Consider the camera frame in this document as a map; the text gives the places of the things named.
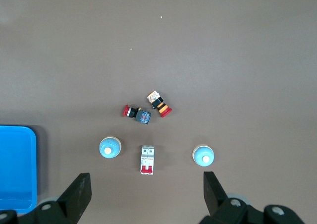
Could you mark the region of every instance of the blue plastic tray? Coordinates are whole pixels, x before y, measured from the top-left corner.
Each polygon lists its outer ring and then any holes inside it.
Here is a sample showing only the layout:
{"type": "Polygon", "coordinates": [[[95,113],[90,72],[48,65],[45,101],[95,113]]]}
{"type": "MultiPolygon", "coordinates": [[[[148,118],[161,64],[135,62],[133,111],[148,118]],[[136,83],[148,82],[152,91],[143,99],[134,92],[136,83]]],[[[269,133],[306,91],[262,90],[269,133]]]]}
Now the blue plastic tray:
{"type": "Polygon", "coordinates": [[[0,177],[0,210],[28,213],[36,207],[36,137],[30,128],[0,125],[0,177]]]}

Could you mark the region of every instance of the gray table surface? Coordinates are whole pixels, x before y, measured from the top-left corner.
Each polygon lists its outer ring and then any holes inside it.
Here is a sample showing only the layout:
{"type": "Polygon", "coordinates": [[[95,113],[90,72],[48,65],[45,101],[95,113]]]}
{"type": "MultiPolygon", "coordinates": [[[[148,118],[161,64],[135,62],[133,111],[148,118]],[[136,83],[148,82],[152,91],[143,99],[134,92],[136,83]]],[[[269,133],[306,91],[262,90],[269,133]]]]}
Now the gray table surface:
{"type": "Polygon", "coordinates": [[[316,223],[316,108],[317,0],[0,0],[0,123],[37,132],[39,201],[91,173],[82,224],[196,224],[207,170],[316,223]],[[153,90],[170,115],[121,116],[153,90]],[[207,168],[191,157],[202,143],[207,168]]]}

